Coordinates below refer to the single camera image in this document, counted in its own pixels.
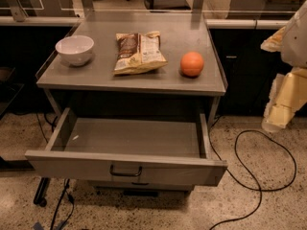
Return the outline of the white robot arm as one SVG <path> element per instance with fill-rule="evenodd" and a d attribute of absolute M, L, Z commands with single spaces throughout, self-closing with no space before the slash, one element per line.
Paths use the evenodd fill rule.
<path fill-rule="evenodd" d="M 307 103 L 307 2 L 283 28 L 261 44 L 261 49 L 280 52 L 282 61 L 292 67 L 286 75 L 276 75 L 264 111 L 262 128 L 277 132 Z"/>

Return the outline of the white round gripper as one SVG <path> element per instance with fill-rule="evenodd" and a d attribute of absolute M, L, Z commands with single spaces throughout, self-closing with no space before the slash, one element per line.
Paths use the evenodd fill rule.
<path fill-rule="evenodd" d="M 267 52 L 280 52 L 285 27 L 262 42 L 260 48 Z M 262 128 L 278 132 L 293 119 L 295 112 L 307 103 L 307 69 L 294 68 L 286 76 L 277 74 L 272 82 L 269 102 L 264 111 Z"/>

